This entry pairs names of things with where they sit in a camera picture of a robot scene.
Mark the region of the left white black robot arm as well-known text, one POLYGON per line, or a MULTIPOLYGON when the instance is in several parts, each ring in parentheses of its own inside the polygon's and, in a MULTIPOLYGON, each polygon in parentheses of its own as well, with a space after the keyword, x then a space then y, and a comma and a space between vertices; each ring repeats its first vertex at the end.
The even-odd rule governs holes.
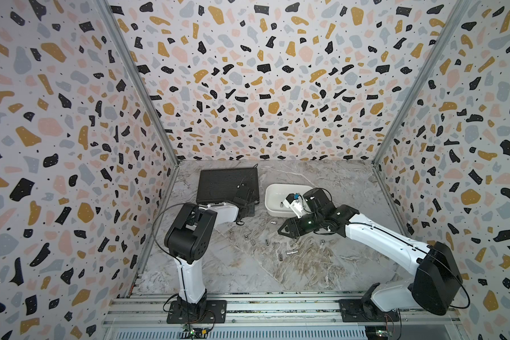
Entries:
POLYGON ((202 307, 207 299, 200 260, 206 253, 215 226, 236 223, 242 226, 253 215, 258 199, 254 190, 241 184, 231 201, 184 203, 164 238, 167 253, 177 262, 179 302, 187 307, 202 307))

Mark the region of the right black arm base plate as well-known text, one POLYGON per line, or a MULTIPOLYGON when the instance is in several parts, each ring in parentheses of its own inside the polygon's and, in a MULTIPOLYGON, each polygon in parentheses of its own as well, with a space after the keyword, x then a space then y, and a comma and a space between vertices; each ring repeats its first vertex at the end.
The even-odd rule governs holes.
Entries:
POLYGON ((399 322, 397 312, 383 312, 371 301, 364 303, 361 299, 342 299, 339 311, 343 322, 399 322))

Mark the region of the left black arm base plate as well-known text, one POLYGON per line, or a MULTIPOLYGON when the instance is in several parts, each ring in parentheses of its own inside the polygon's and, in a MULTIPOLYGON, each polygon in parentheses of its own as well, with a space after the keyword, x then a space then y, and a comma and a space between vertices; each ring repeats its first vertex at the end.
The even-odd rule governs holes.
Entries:
POLYGON ((227 316, 226 300, 204 300, 197 304, 177 299, 170 306, 167 324, 224 324, 227 316))

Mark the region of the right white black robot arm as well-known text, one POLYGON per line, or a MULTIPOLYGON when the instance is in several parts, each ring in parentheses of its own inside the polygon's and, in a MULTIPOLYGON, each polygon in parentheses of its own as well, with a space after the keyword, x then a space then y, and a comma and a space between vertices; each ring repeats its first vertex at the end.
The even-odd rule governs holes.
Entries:
POLYGON ((396 320, 400 310, 411 308, 443 316, 463 289, 463 279, 447 245, 416 241, 376 223, 349 205, 337 206, 326 189, 290 193, 280 206, 294 215, 279 228, 279 235, 291 239, 310 233, 339 235, 381 253, 410 274, 410 279, 395 283, 374 283, 352 307, 347 300, 341 301, 347 317, 396 320))

